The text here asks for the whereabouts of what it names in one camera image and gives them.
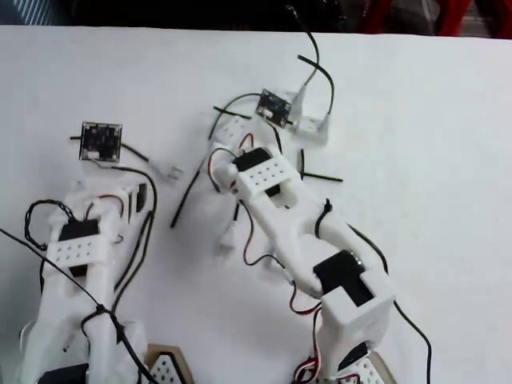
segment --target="white surface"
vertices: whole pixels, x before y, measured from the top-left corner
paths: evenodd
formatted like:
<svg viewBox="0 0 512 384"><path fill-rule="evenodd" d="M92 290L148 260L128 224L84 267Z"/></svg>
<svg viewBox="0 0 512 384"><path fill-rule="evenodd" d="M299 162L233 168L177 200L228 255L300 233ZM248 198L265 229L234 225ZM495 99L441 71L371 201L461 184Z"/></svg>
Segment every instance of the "white surface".
<svg viewBox="0 0 512 384"><path fill-rule="evenodd" d="M346 182L307 182L386 253L399 301L434 345L433 382L506 382L512 43L330 34L318 44L337 92L331 140L306 152L306 169ZM21 236L30 202L63 198L80 170L67 136L82 121L122 122L140 151L187 161L176 188L160 184L149 257L120 310L151 342L180 346L198 383L287 382L310 348L311 319L287 308L291 288L242 264L244 215L236 253L214 256L223 196L206 178L169 230L212 104L299 87L310 69L296 54L313 56L301 34L0 27L3 228ZM305 112L328 101L318 76ZM46 213L34 215L35 238L48 236ZM258 233L251 255L262 243ZM6 238L0 246L0 359L11 372L38 306L38 261ZM424 382L426 348L396 312L380 353L399 383Z"/></svg>

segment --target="white connector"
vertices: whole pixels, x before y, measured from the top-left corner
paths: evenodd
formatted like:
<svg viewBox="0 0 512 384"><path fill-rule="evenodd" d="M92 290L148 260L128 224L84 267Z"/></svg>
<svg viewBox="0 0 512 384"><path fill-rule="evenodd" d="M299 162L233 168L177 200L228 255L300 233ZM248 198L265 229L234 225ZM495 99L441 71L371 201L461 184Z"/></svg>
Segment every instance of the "white connector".
<svg viewBox="0 0 512 384"><path fill-rule="evenodd" d="M180 179L183 175L183 170L178 168L177 166L173 166L164 162L156 162L154 160L150 160L149 164L151 168L153 168L157 174L162 178L163 181L168 183L174 183Z"/></svg>

